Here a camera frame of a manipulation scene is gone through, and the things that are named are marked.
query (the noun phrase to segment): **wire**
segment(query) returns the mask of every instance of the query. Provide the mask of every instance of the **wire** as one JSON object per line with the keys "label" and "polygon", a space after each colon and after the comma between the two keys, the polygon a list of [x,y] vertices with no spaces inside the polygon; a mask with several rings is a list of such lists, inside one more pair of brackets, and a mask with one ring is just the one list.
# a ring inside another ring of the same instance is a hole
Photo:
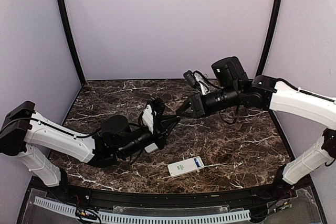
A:
{"label": "wire", "polygon": [[324,165],[325,165],[326,167],[329,167],[329,166],[331,166],[331,165],[332,165],[332,164],[335,162],[335,160],[336,160],[336,158],[334,158],[334,160],[333,160],[333,161],[331,161],[331,163],[329,163],[329,164],[327,164],[327,163],[325,162],[325,164],[324,164]]}
{"label": "wire", "polygon": [[285,197],[285,195],[283,195],[280,199],[278,199],[278,200],[275,201],[273,204],[271,204],[268,208],[266,208],[266,210],[264,210],[264,211],[262,211],[262,212],[260,212],[260,213],[258,213],[258,214],[256,214],[256,215],[251,216],[251,218],[259,218],[259,217],[257,217],[257,216],[262,215],[264,212],[267,212],[270,208],[272,208],[272,207],[275,206],[277,203],[279,203],[279,202]]}
{"label": "wire", "polygon": [[[76,208],[76,210],[77,210],[78,212],[81,212],[81,211],[80,211],[81,209],[84,210],[84,213],[85,213],[85,212],[89,212],[89,213],[91,213],[92,215],[94,215],[94,216],[96,217],[96,220],[98,220],[99,223],[102,224],[99,215],[98,215],[97,213],[95,213],[93,210],[87,209],[87,208],[85,208],[85,207],[77,207],[77,208]],[[92,220],[92,221],[83,220],[83,217],[82,217],[81,215],[77,215],[77,217],[80,219],[79,222],[82,223],[82,224],[89,224],[89,223],[95,223],[95,222],[96,222],[96,220]]]}
{"label": "wire", "polygon": [[228,125],[232,125],[232,124],[235,124],[237,122],[237,119],[238,119],[238,114],[239,114],[239,105],[236,107],[236,111],[235,111],[235,116],[234,116],[234,119],[232,122],[229,122],[227,120],[225,120],[223,117],[222,117],[222,114],[220,113],[219,111],[219,116],[220,116],[220,119],[222,119],[222,121]]}
{"label": "wire", "polygon": [[329,101],[329,102],[335,102],[335,100],[332,100],[332,99],[327,98],[327,97],[323,97],[323,96],[321,96],[321,95],[319,95],[319,94],[314,94],[314,93],[309,92],[309,91],[307,91],[307,90],[301,90],[301,89],[295,87],[293,84],[291,84],[290,82],[288,82],[287,80],[285,80],[285,79],[283,79],[283,78],[278,78],[277,80],[278,80],[278,81],[282,81],[282,82],[284,82],[286,85],[288,85],[289,87],[291,87],[292,89],[294,89],[294,90],[296,90],[296,91],[299,91],[299,92],[302,93],[302,94],[311,95],[311,96],[313,96],[313,97],[321,98],[321,99],[324,99],[324,100]]}
{"label": "wire", "polygon": [[[65,130],[63,130],[63,129],[60,129],[60,128],[56,127],[56,126],[53,126],[53,125],[51,125],[51,124],[49,124],[49,123],[46,123],[46,122],[44,122],[44,121],[41,121],[41,120],[39,120],[39,119],[37,119],[37,118],[30,118],[30,119],[33,120],[33,121],[35,121],[35,122],[40,122],[41,124],[43,124],[43,125],[45,125],[45,126],[48,126],[48,127],[52,128],[52,129],[54,129],[54,130],[57,130],[57,131],[59,131],[59,132],[62,132],[62,133],[64,133],[64,134],[67,134],[67,135],[70,135],[70,136],[74,136],[74,135],[75,135],[75,134],[73,134],[73,133],[71,133],[71,132],[68,132],[68,131],[65,131]],[[100,130],[101,130],[101,128],[98,128],[98,129],[96,129],[94,132],[92,132],[92,133],[90,133],[90,134],[88,134],[88,135],[84,135],[84,136],[77,136],[77,135],[75,135],[75,136],[76,136],[76,138],[88,138],[88,137],[91,137],[91,136],[97,134]]]}
{"label": "wire", "polygon": [[128,123],[130,126],[134,126],[134,127],[138,127],[138,128],[144,128],[144,126],[141,126],[139,124],[136,124],[136,123]]}
{"label": "wire", "polygon": [[141,151],[139,151],[139,153],[137,154],[137,156],[135,157],[135,159],[133,161],[131,161],[131,157],[130,157],[129,165],[133,165],[135,163],[135,161],[137,161],[138,158],[141,156],[141,154],[143,153],[144,150],[145,150],[145,148],[143,148]]}
{"label": "wire", "polygon": [[30,120],[31,118],[17,118],[17,119],[13,119],[11,120],[9,123],[7,123],[5,126],[2,127],[2,129],[0,130],[0,134],[8,127],[10,126],[11,124],[17,122],[17,121],[20,121],[20,120]]}
{"label": "wire", "polygon": [[221,89],[219,86],[212,84],[212,83],[208,80],[208,78],[206,78],[201,72],[199,72],[199,71],[196,70],[196,71],[193,72],[193,74],[194,74],[194,73],[198,73],[198,74],[204,79],[204,81],[205,81],[206,83],[208,83],[210,86],[214,87],[215,89]]}

